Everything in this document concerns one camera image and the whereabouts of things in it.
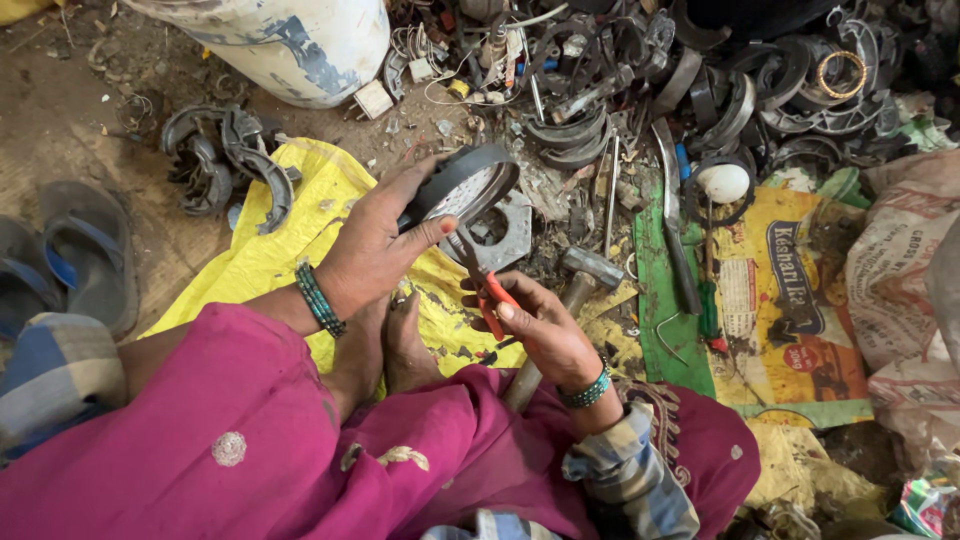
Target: sandal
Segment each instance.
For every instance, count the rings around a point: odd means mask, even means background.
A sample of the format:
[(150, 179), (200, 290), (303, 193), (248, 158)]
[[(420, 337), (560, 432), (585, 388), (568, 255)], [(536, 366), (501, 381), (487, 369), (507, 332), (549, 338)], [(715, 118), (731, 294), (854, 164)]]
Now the sandal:
[(0, 338), (16, 339), (30, 319), (63, 309), (40, 245), (33, 227), (0, 215)]
[(139, 299), (127, 214), (109, 193), (75, 181), (40, 189), (43, 253), (67, 287), (66, 312), (93, 317), (114, 337), (136, 324)]

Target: woman's left hand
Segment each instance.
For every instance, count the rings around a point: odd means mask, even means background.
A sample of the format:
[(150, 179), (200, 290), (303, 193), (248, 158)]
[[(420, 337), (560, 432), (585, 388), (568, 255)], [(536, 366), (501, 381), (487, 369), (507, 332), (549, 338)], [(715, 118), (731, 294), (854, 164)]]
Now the woman's left hand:
[(443, 215), (399, 234), (396, 220), (433, 172), (434, 156), (398, 174), (386, 175), (353, 205), (329, 253), (314, 270), (330, 308), (342, 321), (392, 291), (414, 260), (457, 228)]

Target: scrap metal pile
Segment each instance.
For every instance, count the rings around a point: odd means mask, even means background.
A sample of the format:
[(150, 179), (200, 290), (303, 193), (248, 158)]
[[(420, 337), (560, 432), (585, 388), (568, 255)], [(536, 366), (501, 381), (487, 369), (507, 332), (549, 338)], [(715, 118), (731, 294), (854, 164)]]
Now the scrap metal pile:
[(692, 160), (728, 158), (761, 180), (795, 159), (824, 172), (876, 165), (907, 142), (890, 93), (902, 31), (872, 4), (827, 7), (768, 42), (733, 42), (730, 28), (698, 27), (686, 0), (655, 6), (397, 2), (384, 86), (392, 101), (402, 99), (409, 66), (415, 81), (440, 82), (464, 103), (513, 102), (526, 111), (523, 136), (542, 162), (564, 171), (595, 162), (614, 133), (632, 150), (659, 117)]
[(171, 116), (160, 149), (175, 159), (170, 182), (186, 184), (180, 208), (194, 217), (216, 215), (234, 191), (259, 180), (270, 187), (273, 207), (257, 228), (261, 234), (275, 231), (290, 213), (293, 181), (300, 179), (296, 168), (284, 169), (270, 158), (278, 130), (265, 128), (260, 118), (237, 105), (188, 107)]

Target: hand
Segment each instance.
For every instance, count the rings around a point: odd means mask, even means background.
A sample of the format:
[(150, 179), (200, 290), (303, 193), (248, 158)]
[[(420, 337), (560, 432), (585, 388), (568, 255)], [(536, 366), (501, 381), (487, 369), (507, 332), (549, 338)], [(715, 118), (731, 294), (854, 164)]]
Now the hand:
[[(523, 348), (543, 376), (565, 394), (589, 388), (600, 377), (603, 363), (560, 299), (519, 272), (499, 274), (496, 278), (522, 307), (497, 305), (496, 314), (503, 331), (523, 340)], [(471, 280), (463, 280), (461, 286), (475, 290)], [(476, 295), (465, 296), (463, 304), (477, 307)], [(470, 325), (479, 331), (490, 331), (483, 319), (474, 320)]]
[(443, 215), (398, 234), (396, 219), (433, 172), (434, 156), (395, 175), (387, 175), (353, 205), (329, 253), (314, 271), (317, 285), (341, 321), (392, 291), (414, 260), (457, 228)]

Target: green bangle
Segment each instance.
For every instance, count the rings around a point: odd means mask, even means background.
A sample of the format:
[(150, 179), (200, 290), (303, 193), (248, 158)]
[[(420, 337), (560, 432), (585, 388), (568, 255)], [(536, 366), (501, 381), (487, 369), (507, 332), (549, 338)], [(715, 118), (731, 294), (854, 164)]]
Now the green bangle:
[(610, 370), (607, 369), (607, 362), (604, 362), (603, 371), (600, 377), (590, 385), (590, 387), (579, 394), (567, 396), (557, 388), (557, 394), (560, 397), (560, 403), (566, 408), (584, 408), (591, 406), (600, 400), (607, 388), (610, 387)]
[(300, 289), (300, 294), (303, 295), (307, 305), (310, 306), (310, 311), (317, 318), (321, 328), (330, 332), (330, 335), (335, 339), (347, 333), (347, 326), (337, 318), (336, 313), (333, 312), (330, 304), (326, 301), (326, 297), (320, 292), (317, 280), (313, 277), (313, 268), (311, 268), (310, 263), (306, 261), (298, 263), (294, 276), (297, 278), (297, 288)]

